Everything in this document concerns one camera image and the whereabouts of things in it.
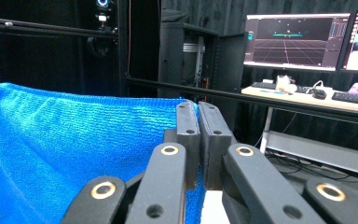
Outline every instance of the mouse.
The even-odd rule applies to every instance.
[[[323,90],[317,90],[317,89],[313,90],[313,93],[312,93],[313,98],[316,98],[319,100],[324,100],[326,98],[326,96],[327,96],[327,94]]]

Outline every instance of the blue towel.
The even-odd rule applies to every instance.
[[[0,223],[59,223],[91,179],[141,173],[183,101],[0,84]],[[186,224],[200,223],[204,195],[187,191]]]

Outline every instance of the keyboard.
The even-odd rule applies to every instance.
[[[267,82],[254,82],[254,83],[252,83],[251,87],[261,88],[261,89],[268,89],[268,90],[275,90],[277,85],[274,84],[274,83],[267,83]],[[306,93],[308,89],[312,89],[312,87],[297,86],[296,92],[298,92],[298,93]]]
[[[358,104],[358,94],[347,92],[334,92],[332,100]]]

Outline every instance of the desk surface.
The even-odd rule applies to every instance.
[[[332,100],[331,97],[334,93],[333,91],[328,92],[327,97],[324,100],[313,98],[311,94],[295,92],[289,95],[286,93],[276,93],[276,91],[274,90],[265,90],[254,87],[245,88],[241,90],[241,93],[256,97],[282,100],[284,102],[299,103],[304,105],[315,105],[318,107],[326,107],[335,110],[339,109],[341,111],[358,113],[358,104]]]

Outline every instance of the metal ring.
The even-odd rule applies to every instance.
[[[161,149],[161,153],[167,156],[175,155],[176,153],[178,153],[178,151],[179,148],[173,146],[167,146]]]
[[[241,156],[253,156],[255,153],[253,150],[251,150],[250,148],[248,147],[237,147],[237,149],[235,149],[238,154],[240,154]]]
[[[346,196],[345,193],[342,192],[342,190],[340,190],[339,188],[333,186],[333,185],[329,185],[329,184],[319,184],[318,186],[316,186],[316,189],[318,190],[318,192],[320,194],[322,194],[326,199],[330,199],[332,201],[336,201],[336,202],[342,202],[345,200]],[[328,194],[326,191],[324,191],[325,189],[331,189],[333,191],[335,191],[338,196],[334,196],[331,194]]]
[[[98,189],[100,187],[108,187],[109,190],[105,193],[99,193],[98,192]],[[112,196],[112,194],[114,194],[116,191],[116,186],[108,181],[106,182],[103,182],[97,186],[95,186],[92,190],[91,190],[91,196],[94,198],[94,199],[105,199],[105,198],[108,198],[110,196]]]

